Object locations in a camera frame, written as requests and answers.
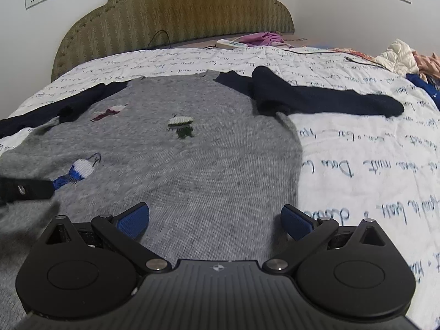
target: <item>black cable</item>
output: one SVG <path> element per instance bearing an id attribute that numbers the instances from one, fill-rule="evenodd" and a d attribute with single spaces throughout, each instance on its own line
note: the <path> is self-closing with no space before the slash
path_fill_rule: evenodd
<path id="1" fill-rule="evenodd" d="M 342 51 L 325 51 L 325 52 L 308 52 L 308 53 L 302 53 L 302 52 L 292 51 L 292 50 L 290 50 L 290 49 L 288 49 L 288 50 L 287 50 L 287 49 L 284 49 L 284 51 L 288 51 L 288 52 L 292 52 L 292 53 L 296 53 L 296 54 L 346 53 L 346 54 L 349 54 L 349 55 L 351 55 L 351 56 L 356 56 L 356 57 L 359 57 L 359 58 L 365 59 L 366 61 L 369 61 L 369 62 L 371 62 L 371 63 L 375 63 L 375 64 L 377 65 L 377 67 L 381 67 L 381 68 L 383 68 L 383 69 L 386 69 L 386 68 L 385 68 L 384 66 L 382 66 L 380 63 L 373 62 L 373 61 L 371 61 L 371 60 L 369 60 L 369 59 L 366 59 L 366 58 L 364 58 L 364 57 L 362 57 L 362 56 L 359 56 L 359 55 L 357 55 L 357 54 L 350 53 L 350 52 L 342 52 Z M 373 65 L 373 64 L 371 64 L 371 63 L 357 62 L 357 61 L 355 61 L 354 59 L 351 59 L 351 58 L 349 58 L 349 57 L 347 57 L 347 56 L 345 56 L 345 59 L 348 60 L 348 61 L 350 61 L 350 62 L 359 63 L 360 65 L 372 65 L 372 66 L 375 66 L 375 65 Z"/>
<path id="2" fill-rule="evenodd" d="M 307 52 L 307 53 L 302 53 L 302 52 L 296 52 L 296 51 L 292 51 L 290 49 L 283 49 L 283 51 L 287 51 L 287 52 L 292 52 L 292 53 L 296 53 L 296 54 L 317 54 L 317 53 L 340 53 L 340 52 L 335 52 L 335 51 L 326 51 L 326 52 Z"/>
<path id="3" fill-rule="evenodd" d="M 155 33 L 155 35 L 151 38 L 150 42 L 148 43 L 147 49 L 149 49 L 150 44 L 151 44 L 151 42 L 153 41 L 153 39 L 155 39 L 155 37 L 156 37 L 159 33 L 161 33 L 161 32 L 165 32 L 165 34 L 166 34 L 166 36 L 167 36 L 167 38 L 168 38 L 168 45 L 169 45 L 169 48 L 171 49 L 171 42 L 170 42 L 170 40 L 169 40 L 168 32 L 166 32 L 165 30 L 159 30 L 159 31 L 157 31 L 157 32 Z"/>
<path id="4" fill-rule="evenodd" d="M 383 68 L 383 69 L 387 69 L 387 68 L 385 68 L 384 66 L 382 66 L 380 63 L 373 62 L 373 61 L 370 61 L 370 62 L 371 62 L 371 63 L 375 63 L 374 65 L 372 65 L 371 63 L 362 63 L 362 62 L 358 62 L 358 61 L 356 61 L 356 60 L 354 60 L 354 59 L 351 59 L 350 57 L 347 57 L 347 56 L 345 56 L 345 59 L 348 60 L 348 61 L 350 61 L 350 62 L 357 63 L 357 64 L 359 64 L 359 65 L 371 65 L 371 66 L 373 66 L 373 67 L 380 67 L 380 68 Z"/>

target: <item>white puffy jacket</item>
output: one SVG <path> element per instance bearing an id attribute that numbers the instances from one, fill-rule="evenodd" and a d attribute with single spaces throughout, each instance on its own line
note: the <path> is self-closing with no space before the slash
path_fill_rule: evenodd
<path id="1" fill-rule="evenodd" d="M 396 39 L 375 61 L 399 76 L 419 73 L 411 48 L 400 39 Z"/>

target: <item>blue clothing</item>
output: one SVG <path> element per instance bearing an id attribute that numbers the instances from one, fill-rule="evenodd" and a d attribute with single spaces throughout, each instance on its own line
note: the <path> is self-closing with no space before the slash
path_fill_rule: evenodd
<path id="1" fill-rule="evenodd" d="M 426 79 L 428 80 L 428 84 L 434 86 L 435 89 L 440 90 L 440 78 L 436 78 L 427 74 Z"/>
<path id="2" fill-rule="evenodd" d="M 417 74 L 407 74 L 406 79 L 413 83 L 416 87 L 423 88 L 426 93 L 430 95 L 434 103 L 436 103 L 437 108 L 440 109 L 440 91 L 435 89 L 434 86 L 426 83 L 424 80 L 421 80 Z"/>

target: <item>metal pivot screw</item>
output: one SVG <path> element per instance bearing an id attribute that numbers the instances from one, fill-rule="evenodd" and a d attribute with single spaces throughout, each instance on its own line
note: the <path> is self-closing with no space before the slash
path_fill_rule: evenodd
<path id="1" fill-rule="evenodd" d="M 283 269 L 286 269 L 288 265 L 289 264 L 285 260 L 277 258 L 270 259 L 266 262 L 266 266 L 274 271 L 282 271 Z"/>
<path id="2" fill-rule="evenodd" d="M 161 271 L 167 267 L 168 263 L 164 259 L 154 258 L 146 262 L 145 265 L 152 271 Z"/>

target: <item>orange fabric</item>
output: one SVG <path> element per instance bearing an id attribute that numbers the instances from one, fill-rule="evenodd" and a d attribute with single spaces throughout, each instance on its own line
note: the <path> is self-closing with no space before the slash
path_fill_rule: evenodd
<path id="1" fill-rule="evenodd" d="M 420 74 L 419 74 L 419 77 L 420 77 L 420 79 L 423 80 L 425 83 L 428 82 L 428 78 L 426 78 L 426 75 L 425 75 L 424 73 L 420 73 Z"/>
<path id="2" fill-rule="evenodd" d="M 374 62 L 375 59 L 371 56 L 369 56 L 368 54 L 356 51 L 355 49 L 351 49 L 351 48 L 332 48 L 333 51 L 335 52 L 345 52 L 345 53 L 349 53 L 349 54 L 353 54 L 354 56 L 358 56 L 361 57 L 363 59 L 366 59 L 367 61 L 370 62 Z"/>
<path id="3" fill-rule="evenodd" d="M 414 59 L 417 63 L 420 73 L 429 74 L 430 76 L 440 78 L 440 58 L 433 52 L 432 57 L 418 55 L 413 52 Z"/>

